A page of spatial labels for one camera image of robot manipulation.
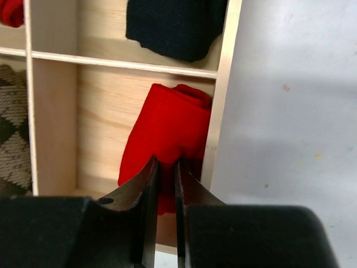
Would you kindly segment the red Santa sock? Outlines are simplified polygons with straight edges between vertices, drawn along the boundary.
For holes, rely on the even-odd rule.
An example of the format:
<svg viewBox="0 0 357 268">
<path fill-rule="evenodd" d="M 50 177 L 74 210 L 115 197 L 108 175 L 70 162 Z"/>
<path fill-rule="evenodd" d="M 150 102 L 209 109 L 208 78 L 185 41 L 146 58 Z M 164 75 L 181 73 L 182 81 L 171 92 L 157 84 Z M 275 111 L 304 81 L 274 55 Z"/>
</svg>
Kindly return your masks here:
<svg viewBox="0 0 357 268">
<path fill-rule="evenodd" d="M 187 161 L 200 178 L 211 116 L 212 97 L 190 86 L 152 84 L 129 135 L 119 168 L 118 184 L 134 177 L 155 155 L 160 162 L 158 215 L 174 213 L 175 163 Z"/>
</svg>

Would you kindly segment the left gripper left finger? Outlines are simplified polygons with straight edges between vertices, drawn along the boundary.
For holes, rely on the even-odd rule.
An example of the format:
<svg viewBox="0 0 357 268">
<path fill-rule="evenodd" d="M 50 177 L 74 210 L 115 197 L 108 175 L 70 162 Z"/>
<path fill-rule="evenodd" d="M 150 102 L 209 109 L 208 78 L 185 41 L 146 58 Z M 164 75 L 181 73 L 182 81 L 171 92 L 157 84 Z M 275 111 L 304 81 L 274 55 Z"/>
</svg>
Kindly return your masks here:
<svg viewBox="0 0 357 268">
<path fill-rule="evenodd" d="M 111 238 L 121 267 L 154 267 L 160 167 L 152 156 L 133 178 L 97 199 L 115 212 Z"/>
</svg>

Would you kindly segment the black sock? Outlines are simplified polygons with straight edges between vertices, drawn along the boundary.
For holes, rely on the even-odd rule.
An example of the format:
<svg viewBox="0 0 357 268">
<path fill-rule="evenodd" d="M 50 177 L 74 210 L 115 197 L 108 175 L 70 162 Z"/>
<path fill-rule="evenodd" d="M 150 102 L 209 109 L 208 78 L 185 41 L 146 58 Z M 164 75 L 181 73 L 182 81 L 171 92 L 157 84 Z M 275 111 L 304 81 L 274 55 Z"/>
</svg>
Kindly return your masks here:
<svg viewBox="0 0 357 268">
<path fill-rule="evenodd" d="M 227 1 L 131 0 L 126 38 L 157 54 L 193 63 L 223 31 Z"/>
</svg>

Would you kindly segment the brown argyle sock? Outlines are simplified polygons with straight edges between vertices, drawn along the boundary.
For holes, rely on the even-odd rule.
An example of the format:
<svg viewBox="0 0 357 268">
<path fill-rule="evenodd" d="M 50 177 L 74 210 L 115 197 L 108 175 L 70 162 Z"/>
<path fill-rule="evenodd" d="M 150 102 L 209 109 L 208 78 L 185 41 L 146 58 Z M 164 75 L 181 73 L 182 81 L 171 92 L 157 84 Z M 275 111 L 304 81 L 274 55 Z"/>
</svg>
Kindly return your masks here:
<svg viewBox="0 0 357 268">
<path fill-rule="evenodd" d="M 1 197 L 32 194 L 27 88 L 1 65 Z"/>
</svg>

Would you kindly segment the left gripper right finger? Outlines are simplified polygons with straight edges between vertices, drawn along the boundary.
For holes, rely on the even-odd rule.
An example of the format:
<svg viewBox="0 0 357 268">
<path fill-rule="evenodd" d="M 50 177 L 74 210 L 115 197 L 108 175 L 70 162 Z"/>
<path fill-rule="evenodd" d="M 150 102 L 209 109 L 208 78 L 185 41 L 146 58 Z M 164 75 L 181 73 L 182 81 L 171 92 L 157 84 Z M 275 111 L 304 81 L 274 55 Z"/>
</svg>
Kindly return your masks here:
<svg viewBox="0 0 357 268">
<path fill-rule="evenodd" d="M 187 162 L 175 165 L 175 203 L 178 267 L 196 267 L 203 230 L 207 229 L 206 207 L 224 205 L 219 198 L 197 180 Z"/>
</svg>

